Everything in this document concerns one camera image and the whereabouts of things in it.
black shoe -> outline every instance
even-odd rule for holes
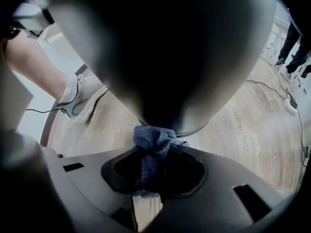
[[[280,58],[277,62],[276,62],[276,66],[279,66],[281,64],[284,64],[285,61],[284,61],[284,58]]]

black slot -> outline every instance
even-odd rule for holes
[[[73,170],[76,170],[76,169],[79,169],[82,167],[84,167],[84,165],[82,165],[81,163],[75,163],[75,164],[63,166],[63,168],[66,172],[73,171]]]
[[[253,189],[245,184],[233,188],[245,208],[248,210],[250,216],[257,222],[267,215],[271,209],[265,204],[264,201],[253,191]]]

shoe sole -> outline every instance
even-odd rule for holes
[[[86,103],[83,110],[79,113],[79,115],[73,118],[72,124],[82,125],[86,123],[86,121],[89,119],[94,110],[94,106],[97,100],[107,91],[108,91],[107,87],[103,86],[97,92],[95,92],[94,95],[90,98],[90,100]]]

white wall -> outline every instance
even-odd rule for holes
[[[65,74],[74,75],[80,66],[82,66],[83,61],[72,49],[62,33],[60,33],[57,25],[52,25],[51,28],[46,29],[46,31],[42,33],[39,43],[51,62]],[[55,102],[53,97],[22,75],[18,73],[15,73],[15,75],[34,96],[28,109],[36,109],[39,111],[51,109]],[[49,113],[41,114],[34,111],[26,111],[17,131],[40,142],[48,114]]]

wooden floor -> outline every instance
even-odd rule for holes
[[[264,82],[285,97],[264,64],[273,72],[267,62],[258,60],[248,79]],[[288,86],[284,78],[281,81]],[[307,100],[299,94],[299,99]],[[304,103],[303,125],[311,128],[311,106]],[[48,147],[66,157],[113,150],[132,143],[136,125],[140,125],[137,118],[108,91],[85,125],[71,126],[70,119],[58,112]],[[295,192],[300,179],[300,137],[298,115],[285,111],[276,92],[261,84],[244,83],[207,126],[182,140],[193,148],[238,161],[287,197]],[[162,205],[157,199],[134,202],[141,231]]]

